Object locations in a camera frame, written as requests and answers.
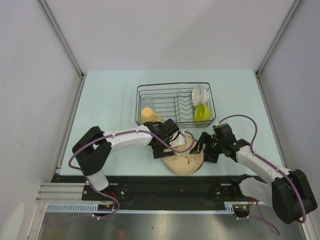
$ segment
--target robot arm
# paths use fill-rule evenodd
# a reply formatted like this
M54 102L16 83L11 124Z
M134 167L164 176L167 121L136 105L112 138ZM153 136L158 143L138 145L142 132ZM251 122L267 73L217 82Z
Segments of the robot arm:
M187 143L186 137L180 133L174 121L169 119L164 123L146 122L144 125L133 129L108 133L104 133L98 126L94 126L74 145L72 152L76 153L91 141L103 137L104 134L111 135L107 140L103 139L96 142L96 147L93 144L86 147L75 157L83 175L87 176L95 189L102 191L109 186L106 175L102 170L109 154L129 147L147 145L152 147L155 159L175 154L173 151L164 151L167 148L151 133L172 148Z
M261 154L252 153L250 143L243 139L236 140L232 129L228 124L214 126L214 135L203 132L196 146L190 153L200 153L203 149L204 161L216 163L220 154L233 159L236 163L244 165L255 172L261 182L249 175L241 175L232 181L234 190L239 195L253 197L273 207L277 216L285 223L290 224L302 217L302 210L295 192L284 173L296 187L306 214L317 209L318 205L313 195L306 175L300 171L289 169L272 163L276 169L262 161Z

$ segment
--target plate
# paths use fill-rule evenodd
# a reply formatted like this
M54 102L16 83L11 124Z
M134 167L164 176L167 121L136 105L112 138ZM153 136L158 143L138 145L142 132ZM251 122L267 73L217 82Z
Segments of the plate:
M186 150L192 144L192 138L186 138L186 144L175 147L179 151ZM194 141L192 147L197 144L197 141ZM199 154L190 154L188 152L177 153L174 156L163 157L162 160L164 164L175 174L180 176L188 176L195 173L204 163L204 152L203 150Z

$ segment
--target white wall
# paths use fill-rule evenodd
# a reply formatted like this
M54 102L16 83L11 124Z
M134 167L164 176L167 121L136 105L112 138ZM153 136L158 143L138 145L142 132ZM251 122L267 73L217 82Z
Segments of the white wall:
M261 82L287 164L308 177L320 203L320 1L305 0ZM320 211L314 215L320 223Z
M0 7L0 229L18 203L29 226L79 86L60 43L35 0Z
M255 69L293 0L47 0L81 68Z

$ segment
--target yellow cup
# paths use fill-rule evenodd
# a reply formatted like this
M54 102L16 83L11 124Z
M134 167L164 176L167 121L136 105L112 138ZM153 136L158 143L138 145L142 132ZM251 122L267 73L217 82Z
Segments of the yellow cup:
M154 112L150 107L146 107L141 111L141 124L144 124L146 122L162 122L163 120L163 117Z
M199 104L196 106L194 118L196 124L202 124L201 121L210 121L212 118L210 108L203 103Z

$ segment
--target dish rack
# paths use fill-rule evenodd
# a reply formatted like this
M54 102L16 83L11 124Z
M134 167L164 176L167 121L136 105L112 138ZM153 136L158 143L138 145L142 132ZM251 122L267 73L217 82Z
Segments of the dish rack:
M208 121L195 121L192 92L196 85L202 85L209 93L205 103L211 111ZM172 119L178 127L208 127L216 119L216 109L211 87L208 82L171 82L139 85L136 89L135 122L141 124L141 99L151 97L154 111L163 117L163 121Z

